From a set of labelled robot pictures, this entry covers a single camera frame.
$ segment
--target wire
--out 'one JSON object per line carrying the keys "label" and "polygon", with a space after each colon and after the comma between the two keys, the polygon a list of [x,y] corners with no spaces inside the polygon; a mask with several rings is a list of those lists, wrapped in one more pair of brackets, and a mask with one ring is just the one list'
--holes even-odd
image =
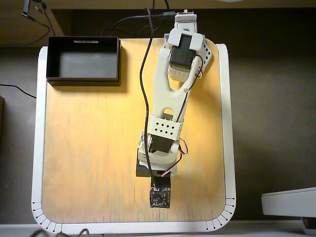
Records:
{"label": "wire", "polygon": [[36,96],[33,96],[27,92],[25,92],[24,90],[22,90],[21,88],[19,88],[18,86],[16,85],[10,85],[10,84],[0,84],[0,86],[8,86],[8,87],[15,87],[17,89],[19,89],[20,91],[22,91],[24,94],[28,95],[28,96],[31,96],[32,98],[35,98],[36,99]]}
{"label": "wire", "polygon": [[[111,29],[112,29],[112,28],[104,28],[104,29],[102,30],[102,32],[101,32],[101,36],[103,36],[104,32],[110,31]],[[117,29],[114,29],[113,31],[117,31],[117,32],[120,32],[120,33],[122,33],[122,34],[125,34],[125,35],[127,35],[127,36],[131,36],[131,37],[134,37],[134,36],[135,36],[135,34],[130,33],[130,32],[126,32],[126,31],[121,31],[121,30],[117,30]]]}
{"label": "wire", "polygon": [[187,143],[184,139],[180,138],[181,141],[184,142],[184,145],[186,146],[186,152],[184,152],[181,148],[181,145],[179,145],[179,148],[178,150],[180,151],[180,158],[171,166],[169,167],[164,173],[162,173],[161,175],[159,175],[159,177],[163,177],[165,176],[167,173],[169,173],[176,165],[177,163],[179,163],[179,161],[182,159],[182,155],[186,155],[188,152],[189,152],[189,149],[188,149],[188,146],[187,146]]}
{"label": "wire", "polygon": [[[82,234],[83,234],[84,232],[87,233],[87,236],[88,236],[88,237],[91,237],[90,232],[89,232],[88,229],[83,229],[83,230],[81,230],[80,233],[79,233],[76,237],[82,236]],[[65,234],[65,233],[62,233],[62,232],[56,234],[56,237],[59,237],[59,236],[72,237],[72,236],[70,236],[70,235],[68,235],[68,234]]]}
{"label": "wire", "polygon": [[[164,23],[164,17],[158,18],[157,20],[153,21],[153,23],[155,23],[155,22],[157,22],[157,21],[159,21],[159,20],[162,20],[162,23],[161,23],[158,27],[156,27],[156,28],[154,29],[154,32],[156,32],[156,30],[158,30],[158,29],[163,25],[163,23]],[[150,27],[150,24],[145,25],[145,26],[143,26],[142,28],[140,28],[140,29],[136,32],[135,36],[136,36],[136,37],[139,36],[139,33],[142,32],[145,28],[148,28],[148,27]]]}
{"label": "wire", "polygon": [[30,235],[30,237],[36,237],[39,234],[43,234],[45,237],[50,237],[49,234],[45,230],[34,231],[34,233]]}
{"label": "wire", "polygon": [[151,13],[150,13],[150,11],[149,11],[148,8],[146,8],[146,10],[147,10],[147,12],[148,12],[148,19],[149,19],[149,24],[150,24],[152,33],[151,33],[151,36],[150,36],[150,39],[149,39],[149,42],[148,42],[148,45],[147,45],[147,49],[146,49],[145,56],[144,56],[144,59],[143,59],[143,62],[142,62],[142,66],[141,66],[141,68],[140,68],[140,72],[139,72],[139,82],[140,82],[140,87],[141,87],[141,89],[142,89],[143,96],[144,96],[144,100],[145,100],[145,105],[146,105],[145,128],[144,128],[145,155],[146,155],[146,160],[147,160],[148,169],[149,169],[150,175],[151,175],[151,177],[152,177],[152,182],[153,182],[153,184],[155,185],[155,177],[154,177],[154,174],[153,174],[153,171],[152,171],[152,167],[151,167],[151,165],[150,165],[149,154],[148,154],[148,142],[147,142],[147,128],[148,128],[148,118],[149,118],[149,104],[148,104],[148,100],[147,100],[147,96],[146,96],[145,89],[144,89],[144,84],[143,84],[143,69],[144,69],[144,66],[145,66],[145,62],[146,62],[146,59],[147,59],[147,56],[148,56],[148,52],[149,52],[150,46],[151,46],[152,41],[153,41],[153,37],[154,37],[154,27],[153,27],[153,23],[152,23],[152,16],[151,16]]}
{"label": "wire", "polygon": [[202,73],[203,59],[202,59],[202,57],[201,57],[200,55],[198,55],[198,54],[196,54],[196,56],[201,59],[202,64],[201,64],[201,67],[200,67],[200,69],[199,69],[198,74],[196,74],[196,77],[194,78],[194,81],[193,81],[192,85],[190,86],[190,88],[188,89],[187,94],[186,94],[186,96],[185,96],[185,98],[184,98],[184,100],[183,100],[183,104],[182,104],[182,107],[181,107],[179,116],[178,116],[178,118],[177,118],[177,122],[179,122],[180,117],[181,117],[181,115],[182,115],[182,113],[183,113],[184,106],[185,106],[185,103],[186,103],[186,101],[187,101],[189,91],[192,89],[192,87],[193,87],[194,84],[196,83],[198,76],[201,74],[201,77],[202,77],[202,75],[203,75],[203,73]]}
{"label": "wire", "polygon": [[196,83],[196,81],[197,81],[198,76],[199,76],[199,75],[200,75],[200,73],[202,72],[203,59],[202,59],[202,57],[201,57],[200,55],[198,55],[198,54],[196,54],[196,56],[197,56],[197,57],[199,57],[199,58],[201,59],[202,64],[201,64],[201,67],[200,67],[200,69],[199,69],[198,74],[196,75],[196,78],[194,78],[194,81],[193,81],[192,85],[190,86],[190,88],[189,88],[189,90],[188,90],[188,92],[187,92],[187,93],[189,93],[189,91],[192,89],[192,87],[194,86],[194,84],[195,84],[195,83]]}
{"label": "wire", "polygon": [[0,46],[1,46],[1,47],[22,47],[22,46],[28,46],[28,45],[31,45],[31,44],[33,44],[33,43],[36,43],[36,42],[40,41],[40,40],[43,39],[45,36],[47,36],[48,33],[50,32],[49,26],[48,26],[48,25],[45,25],[45,24],[43,24],[43,23],[41,23],[41,22],[38,22],[37,20],[35,20],[34,22],[37,23],[37,24],[39,24],[39,25],[41,25],[41,26],[44,26],[44,27],[47,28],[47,32],[46,32],[43,36],[41,36],[41,37],[38,38],[37,40],[35,40],[35,41],[33,41],[33,42],[30,42],[30,43],[25,43],[25,44],[2,44],[2,45],[0,45]]}
{"label": "wire", "polygon": [[166,3],[166,7],[167,7],[167,9],[169,10],[169,9],[170,9],[170,7],[169,7],[168,0],[164,0],[164,2]]}
{"label": "wire", "polygon": [[47,13],[46,13],[46,9],[45,9],[45,8],[43,8],[43,12],[44,12],[44,14],[45,14],[45,16],[46,16],[46,18],[47,18],[47,20],[48,20],[48,23],[49,23],[49,25],[50,25],[50,28],[51,28],[51,30],[52,30],[54,36],[56,36],[55,31],[54,31],[54,28],[53,28],[53,26],[52,26],[52,24],[51,24],[51,22],[50,22],[50,19],[49,19]]}
{"label": "wire", "polygon": [[[83,229],[83,230],[81,230],[80,233],[79,233],[76,237],[82,236],[82,234],[83,234],[84,232],[87,233],[87,236],[88,236],[88,237],[91,237],[90,232],[89,232],[88,229]],[[45,237],[50,237],[49,234],[48,234],[45,230],[37,230],[37,231],[35,231],[33,234],[31,234],[30,237],[36,237],[36,236],[38,236],[39,234],[43,234]],[[70,235],[65,234],[65,233],[62,233],[62,232],[57,233],[55,236],[56,236],[56,237],[59,237],[59,236],[71,237]]]}

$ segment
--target circuit board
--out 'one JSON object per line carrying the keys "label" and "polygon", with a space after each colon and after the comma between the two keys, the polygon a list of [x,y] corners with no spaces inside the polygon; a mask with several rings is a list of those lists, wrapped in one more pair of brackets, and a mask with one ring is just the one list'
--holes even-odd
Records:
{"label": "circuit board", "polygon": [[150,207],[170,208],[171,188],[151,187],[149,192]]}

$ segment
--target red wire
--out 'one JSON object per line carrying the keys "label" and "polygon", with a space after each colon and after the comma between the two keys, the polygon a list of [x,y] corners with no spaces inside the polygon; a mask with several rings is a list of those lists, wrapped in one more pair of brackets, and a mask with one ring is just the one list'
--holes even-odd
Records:
{"label": "red wire", "polygon": [[182,150],[182,148],[181,148],[181,145],[179,145],[179,149],[178,150],[180,151],[180,158],[170,168],[168,168],[164,173],[158,175],[158,177],[163,177],[167,173],[169,173],[177,165],[177,163],[179,163],[179,161],[182,159],[182,155],[186,155],[189,152],[189,149],[188,149],[186,141],[184,139],[182,139],[182,138],[180,138],[180,140],[184,142],[184,145],[186,146],[186,152],[184,152]]}

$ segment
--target perforated bracket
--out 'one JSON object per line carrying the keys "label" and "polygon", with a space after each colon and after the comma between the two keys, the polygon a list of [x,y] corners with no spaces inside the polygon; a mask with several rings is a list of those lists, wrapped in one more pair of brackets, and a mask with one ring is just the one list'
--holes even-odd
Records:
{"label": "perforated bracket", "polygon": [[148,133],[177,141],[180,138],[182,126],[182,122],[173,122],[151,116],[148,124]]}

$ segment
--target white device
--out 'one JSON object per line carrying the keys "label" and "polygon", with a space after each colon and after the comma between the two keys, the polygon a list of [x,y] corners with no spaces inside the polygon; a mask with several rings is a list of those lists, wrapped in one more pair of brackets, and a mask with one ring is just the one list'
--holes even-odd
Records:
{"label": "white device", "polygon": [[[170,63],[172,49],[180,46],[182,37],[191,38],[189,50],[200,56],[194,56],[190,68],[172,66]],[[197,77],[201,77],[211,56],[211,51],[205,42],[205,36],[197,33],[197,16],[194,13],[177,13],[174,28],[160,49],[154,76],[154,110],[149,119],[147,136],[152,170],[165,171],[176,162],[191,88]],[[183,82],[183,85],[178,90],[171,89],[168,75],[173,80]],[[165,109],[171,109],[173,115],[164,113]],[[154,149],[155,151],[151,152],[154,139],[159,139],[158,137],[173,142],[170,148],[164,151]],[[142,132],[138,159],[140,165],[148,168],[144,143],[144,132]],[[171,173],[176,174],[176,166],[171,170]]]}

